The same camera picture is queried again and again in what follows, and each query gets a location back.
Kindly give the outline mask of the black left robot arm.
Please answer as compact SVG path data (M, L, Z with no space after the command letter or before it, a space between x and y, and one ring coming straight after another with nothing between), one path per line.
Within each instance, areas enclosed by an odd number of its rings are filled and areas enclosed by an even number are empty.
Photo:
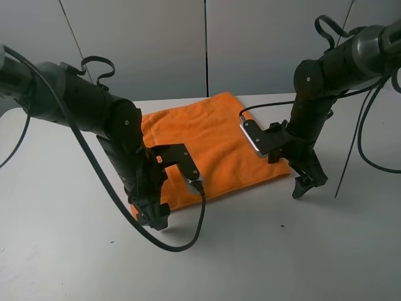
M89 56L76 69L66 63L32 64L28 59L1 45L1 96L13 99L27 114L69 127L89 159L113 202L135 228L168 226L170 208L161 202L167 176L153 149L145 146L141 129L142 113L133 102L116 97L100 82L83 79L85 64L112 62ZM128 202L136 210L132 216L115 193L83 132L96 135L105 154L123 182Z

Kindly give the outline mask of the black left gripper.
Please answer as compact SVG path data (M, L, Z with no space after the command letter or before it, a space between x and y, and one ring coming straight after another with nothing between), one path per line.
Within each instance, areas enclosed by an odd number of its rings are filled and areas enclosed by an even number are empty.
M169 204L161 203L162 185L167 176L151 149L143 148L137 159L131 178L124 183L128 203L141 226L150 226L157 231L164 230L168 227L170 216Z

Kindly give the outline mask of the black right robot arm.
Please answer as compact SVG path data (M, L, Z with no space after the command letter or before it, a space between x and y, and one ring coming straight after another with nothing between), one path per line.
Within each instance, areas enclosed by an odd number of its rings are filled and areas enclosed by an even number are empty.
M337 32L347 38L344 43L331 46L317 60L304 60L298 65L293 78L296 96L290 119L271 123L262 131L260 150L268 161L275 163L284 158L299 175L292 194L295 199L327 182L314 146L333 114L335 102L351 88L373 79L377 82L370 90L379 92L387 80L400 89L400 21Z

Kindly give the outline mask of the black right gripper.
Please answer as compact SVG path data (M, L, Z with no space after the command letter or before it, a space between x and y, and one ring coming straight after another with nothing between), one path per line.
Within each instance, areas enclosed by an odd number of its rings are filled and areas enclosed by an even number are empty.
M269 126L269 133L281 134L284 137L282 146L269 152L269 163L277 163L280 158L288 161L289 166L300 176L295 178L295 187L292 198L301 198L311 188L324 186L328 177L323 171L319 159L314 151L314 142L308 143L304 139L295 137L287 130L287 121L273 122Z

